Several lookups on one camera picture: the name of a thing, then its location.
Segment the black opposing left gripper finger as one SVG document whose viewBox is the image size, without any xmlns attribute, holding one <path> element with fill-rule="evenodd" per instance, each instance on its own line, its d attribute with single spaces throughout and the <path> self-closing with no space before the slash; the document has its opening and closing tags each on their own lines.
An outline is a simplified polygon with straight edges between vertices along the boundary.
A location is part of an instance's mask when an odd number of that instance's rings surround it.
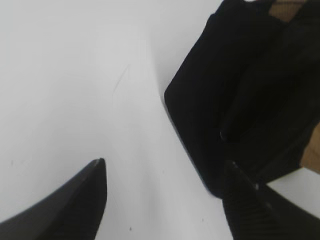
<svg viewBox="0 0 320 240">
<path fill-rule="evenodd" d="M 294 71 L 288 62 L 264 62 L 248 69 L 221 124 L 221 138 L 237 142 L 266 129 L 291 95 Z"/>
</svg>

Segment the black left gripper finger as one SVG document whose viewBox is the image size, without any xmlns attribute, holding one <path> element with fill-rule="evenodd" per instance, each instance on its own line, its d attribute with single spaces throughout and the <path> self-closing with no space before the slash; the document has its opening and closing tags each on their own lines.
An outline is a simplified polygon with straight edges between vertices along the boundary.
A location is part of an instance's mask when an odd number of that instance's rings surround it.
<svg viewBox="0 0 320 240">
<path fill-rule="evenodd" d="M 235 240 L 318 240 L 320 219 L 225 164 L 223 209 Z"/>
<path fill-rule="evenodd" d="M 92 160 L 46 198 L 1 222 L 2 240 L 93 240 L 107 202 L 106 162 Z"/>
</svg>

